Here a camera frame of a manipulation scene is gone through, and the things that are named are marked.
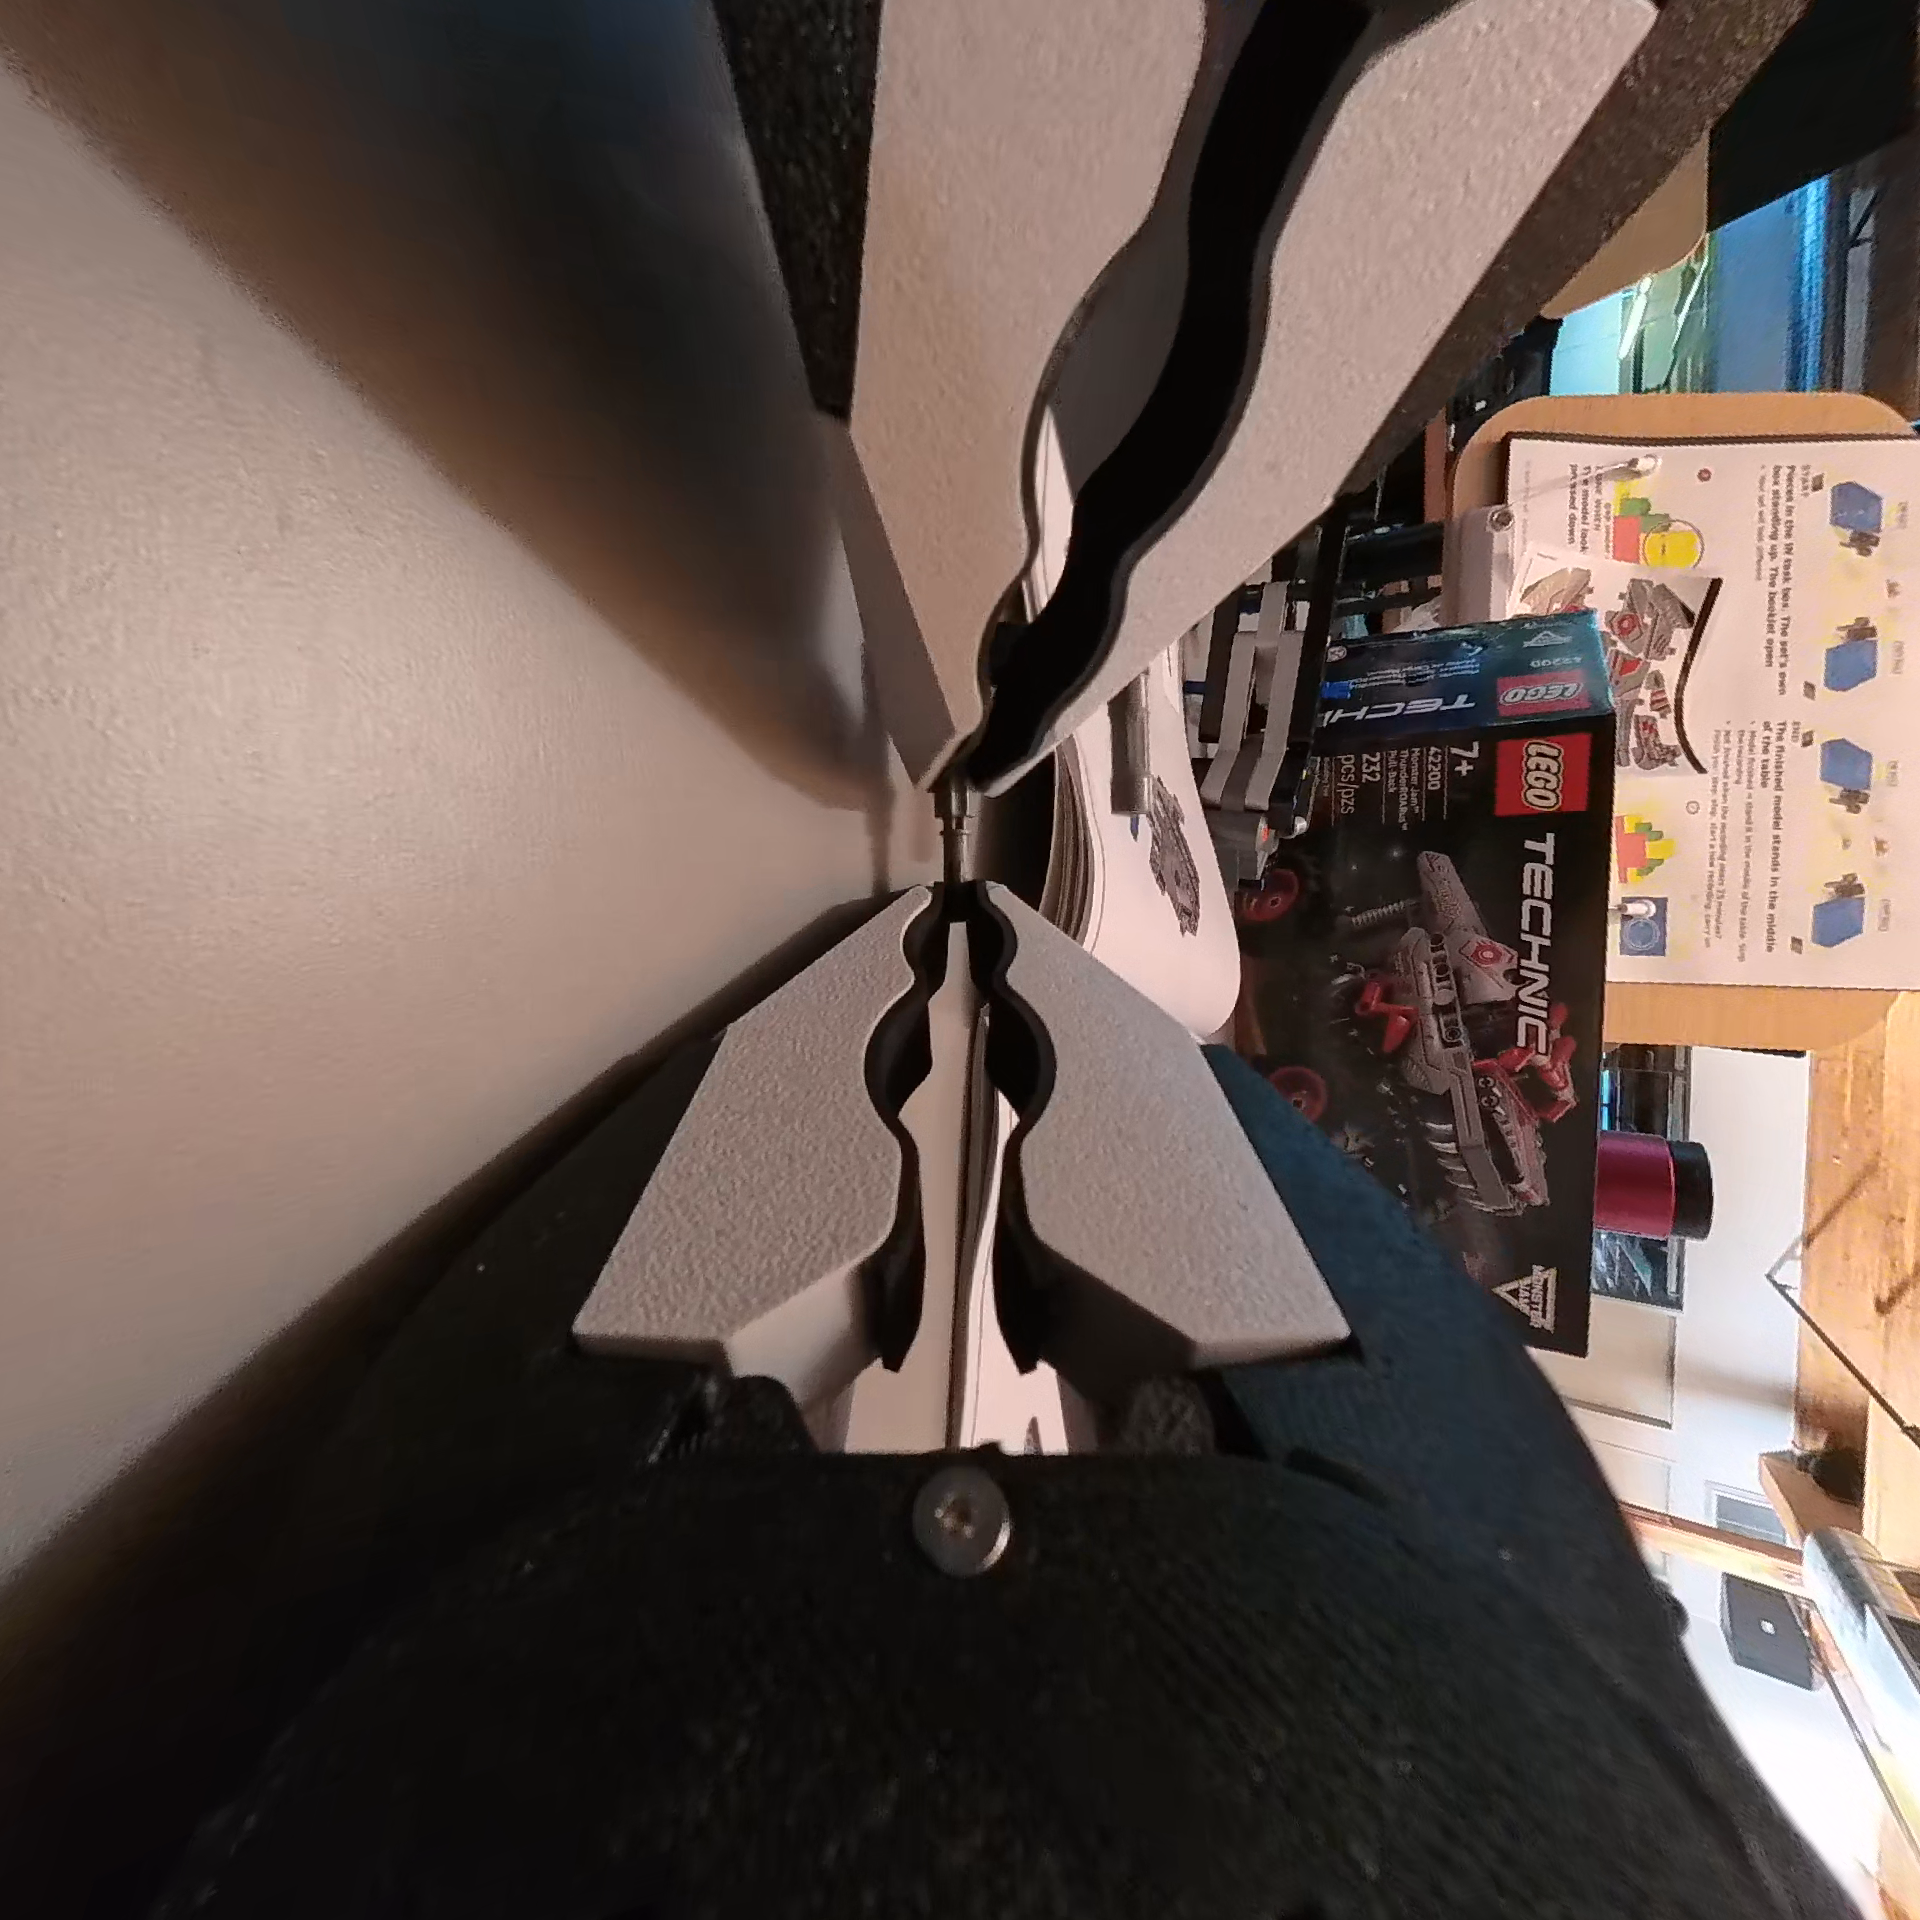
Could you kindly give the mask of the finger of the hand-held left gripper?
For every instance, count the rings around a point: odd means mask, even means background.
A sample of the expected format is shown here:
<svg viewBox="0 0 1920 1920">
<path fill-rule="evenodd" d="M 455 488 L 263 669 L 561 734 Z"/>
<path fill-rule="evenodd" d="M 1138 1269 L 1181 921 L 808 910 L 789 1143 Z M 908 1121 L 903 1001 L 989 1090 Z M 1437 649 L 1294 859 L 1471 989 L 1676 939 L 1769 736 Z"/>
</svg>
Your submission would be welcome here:
<svg viewBox="0 0 1920 1920">
<path fill-rule="evenodd" d="M 1655 6 L 1262 6 L 1192 166 L 1160 371 L 998 649 L 1001 793 L 1361 465 L 1660 17 Z"/>
<path fill-rule="evenodd" d="M 1094 310 L 1093 400 L 1142 403 L 1151 297 L 1184 288 L 1180 189 L 1262 6 L 881 6 L 852 390 L 822 419 L 879 734 L 928 791 L 1039 543 L 1031 462 Z"/>
</svg>

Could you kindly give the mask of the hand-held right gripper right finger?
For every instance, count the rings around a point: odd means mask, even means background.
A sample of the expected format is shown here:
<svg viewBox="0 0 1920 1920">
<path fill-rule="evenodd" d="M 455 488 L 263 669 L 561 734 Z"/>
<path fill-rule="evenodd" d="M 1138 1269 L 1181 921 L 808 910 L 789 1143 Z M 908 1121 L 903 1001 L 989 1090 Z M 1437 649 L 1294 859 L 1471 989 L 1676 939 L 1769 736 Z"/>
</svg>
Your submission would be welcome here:
<svg viewBox="0 0 1920 1920">
<path fill-rule="evenodd" d="M 1351 1337 L 1197 1040 L 996 883 L 967 898 L 1015 1366 L 1202 1375 Z"/>
</svg>

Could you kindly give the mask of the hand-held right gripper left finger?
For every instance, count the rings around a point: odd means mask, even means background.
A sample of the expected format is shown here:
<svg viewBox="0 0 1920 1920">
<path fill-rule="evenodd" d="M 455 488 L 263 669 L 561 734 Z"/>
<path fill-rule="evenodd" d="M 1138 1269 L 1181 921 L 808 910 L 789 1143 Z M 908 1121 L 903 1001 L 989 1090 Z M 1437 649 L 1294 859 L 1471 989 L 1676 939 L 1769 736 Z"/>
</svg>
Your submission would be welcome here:
<svg viewBox="0 0 1920 1920">
<path fill-rule="evenodd" d="M 769 1378 L 826 1446 L 941 1446 L 941 989 L 919 885 L 733 1019 L 578 1346 Z"/>
</svg>

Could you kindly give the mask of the light grey desk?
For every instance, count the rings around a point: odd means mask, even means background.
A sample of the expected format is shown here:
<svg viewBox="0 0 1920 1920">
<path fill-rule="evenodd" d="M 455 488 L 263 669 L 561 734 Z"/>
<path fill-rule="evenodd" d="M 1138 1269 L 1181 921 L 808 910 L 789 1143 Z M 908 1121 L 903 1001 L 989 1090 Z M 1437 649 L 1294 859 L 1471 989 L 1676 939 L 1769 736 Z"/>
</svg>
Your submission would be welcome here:
<svg viewBox="0 0 1920 1920">
<path fill-rule="evenodd" d="M 929 872 L 706 6 L 5 6 L 5 1573 Z"/>
</svg>

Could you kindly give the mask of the small wooden board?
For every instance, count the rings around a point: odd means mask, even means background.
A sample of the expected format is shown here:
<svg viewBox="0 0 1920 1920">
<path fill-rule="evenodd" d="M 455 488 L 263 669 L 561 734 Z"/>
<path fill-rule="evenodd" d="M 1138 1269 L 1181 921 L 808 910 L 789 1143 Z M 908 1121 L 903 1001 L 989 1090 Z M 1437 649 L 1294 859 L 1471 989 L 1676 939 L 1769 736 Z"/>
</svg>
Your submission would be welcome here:
<svg viewBox="0 0 1920 1920">
<path fill-rule="evenodd" d="M 1712 143 L 1702 138 L 1568 287 L 1542 304 L 1540 317 L 1562 321 L 1692 254 L 1710 226 L 1710 157 Z"/>
</svg>

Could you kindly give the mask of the white instruction booklet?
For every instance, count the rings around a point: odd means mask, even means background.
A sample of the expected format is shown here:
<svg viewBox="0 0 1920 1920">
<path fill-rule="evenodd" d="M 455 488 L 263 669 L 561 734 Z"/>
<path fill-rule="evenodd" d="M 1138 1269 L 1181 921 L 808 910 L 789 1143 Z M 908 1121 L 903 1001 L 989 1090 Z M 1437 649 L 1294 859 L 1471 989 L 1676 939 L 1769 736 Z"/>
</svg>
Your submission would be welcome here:
<svg viewBox="0 0 1920 1920">
<path fill-rule="evenodd" d="M 1192 761 L 1184 645 L 1142 678 L 1146 813 L 1112 810 L 1112 721 L 1094 710 L 1049 761 L 1041 917 L 1199 1040 L 1232 1025 L 1240 955 Z"/>
</svg>

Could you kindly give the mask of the black toy set box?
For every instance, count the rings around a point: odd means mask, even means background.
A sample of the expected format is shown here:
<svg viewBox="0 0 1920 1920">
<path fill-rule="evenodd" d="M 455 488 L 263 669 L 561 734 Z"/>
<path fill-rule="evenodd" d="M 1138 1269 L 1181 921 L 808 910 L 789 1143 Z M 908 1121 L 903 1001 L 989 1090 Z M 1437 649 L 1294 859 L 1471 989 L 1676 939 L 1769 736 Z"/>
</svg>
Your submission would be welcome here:
<svg viewBox="0 0 1920 1920">
<path fill-rule="evenodd" d="M 1544 1354 L 1583 1357 L 1615 703 L 1600 617 L 1328 647 L 1311 810 L 1234 904 L 1239 1050 Z"/>
</svg>

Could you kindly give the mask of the red black cylinder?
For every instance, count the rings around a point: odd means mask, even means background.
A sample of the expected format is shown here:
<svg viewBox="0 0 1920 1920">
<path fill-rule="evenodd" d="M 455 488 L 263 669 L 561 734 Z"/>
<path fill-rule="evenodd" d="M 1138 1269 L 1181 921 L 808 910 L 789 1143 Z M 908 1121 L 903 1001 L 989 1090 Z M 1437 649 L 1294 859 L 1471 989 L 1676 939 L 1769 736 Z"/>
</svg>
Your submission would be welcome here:
<svg viewBox="0 0 1920 1920">
<path fill-rule="evenodd" d="M 1596 1137 L 1596 1232 L 1702 1242 L 1712 1224 L 1714 1181 L 1704 1146 L 1615 1129 Z"/>
</svg>

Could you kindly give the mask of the printed instruction sheet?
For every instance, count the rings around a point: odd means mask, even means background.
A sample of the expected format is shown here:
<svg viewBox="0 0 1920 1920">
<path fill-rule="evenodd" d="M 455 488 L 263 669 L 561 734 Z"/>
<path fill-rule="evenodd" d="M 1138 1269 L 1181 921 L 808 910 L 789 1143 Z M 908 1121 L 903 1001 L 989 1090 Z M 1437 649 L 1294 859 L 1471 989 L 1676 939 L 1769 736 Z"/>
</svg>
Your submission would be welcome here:
<svg viewBox="0 0 1920 1920">
<path fill-rule="evenodd" d="M 1513 614 L 1615 704 L 1608 977 L 1918 986 L 1918 442 L 1513 437 Z"/>
</svg>

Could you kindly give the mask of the wooden notice board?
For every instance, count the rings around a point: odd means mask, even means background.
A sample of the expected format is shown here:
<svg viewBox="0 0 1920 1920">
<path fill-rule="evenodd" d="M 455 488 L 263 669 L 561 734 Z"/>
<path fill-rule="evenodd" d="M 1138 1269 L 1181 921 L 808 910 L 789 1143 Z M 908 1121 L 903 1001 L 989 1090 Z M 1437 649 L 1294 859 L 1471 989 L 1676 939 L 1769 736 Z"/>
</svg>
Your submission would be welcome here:
<svg viewBox="0 0 1920 1920">
<path fill-rule="evenodd" d="M 1911 439 L 1911 426 L 1885 403 L 1861 394 L 1613 394 L 1519 400 L 1456 455 L 1452 515 L 1504 502 L 1504 445 L 1513 437 L 1622 442 L 1663 448 L 1677 442 L 1841 442 Z M 1701 983 L 1612 983 L 1601 1035 L 1724 1050 L 1838 1050 L 1884 1025 L 1896 993 L 1738 989 Z"/>
</svg>

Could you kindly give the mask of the small black box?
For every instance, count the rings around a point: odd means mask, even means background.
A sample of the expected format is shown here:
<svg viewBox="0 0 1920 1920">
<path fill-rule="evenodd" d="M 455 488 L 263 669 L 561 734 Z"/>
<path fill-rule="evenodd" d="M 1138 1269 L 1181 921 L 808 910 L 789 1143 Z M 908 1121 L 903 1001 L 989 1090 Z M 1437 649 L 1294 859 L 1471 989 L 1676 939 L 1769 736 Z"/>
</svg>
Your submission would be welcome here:
<svg viewBox="0 0 1920 1920">
<path fill-rule="evenodd" d="M 1737 1670 L 1788 1690 L 1816 1690 L 1822 1672 L 1804 1608 L 1788 1591 L 1744 1576 L 1721 1576 L 1718 1632 Z"/>
</svg>

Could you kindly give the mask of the grey black toy vehicle frame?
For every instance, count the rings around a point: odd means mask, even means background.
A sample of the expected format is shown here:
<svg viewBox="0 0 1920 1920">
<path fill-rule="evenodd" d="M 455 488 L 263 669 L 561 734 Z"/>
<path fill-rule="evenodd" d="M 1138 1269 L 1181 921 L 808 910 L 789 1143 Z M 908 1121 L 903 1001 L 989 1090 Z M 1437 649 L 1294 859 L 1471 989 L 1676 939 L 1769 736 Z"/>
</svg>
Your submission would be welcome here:
<svg viewBox="0 0 1920 1920">
<path fill-rule="evenodd" d="M 1343 497 L 1184 639 L 1189 751 L 1229 898 L 1249 901 L 1309 813 L 1311 678 L 1442 600 L 1444 525 Z"/>
</svg>

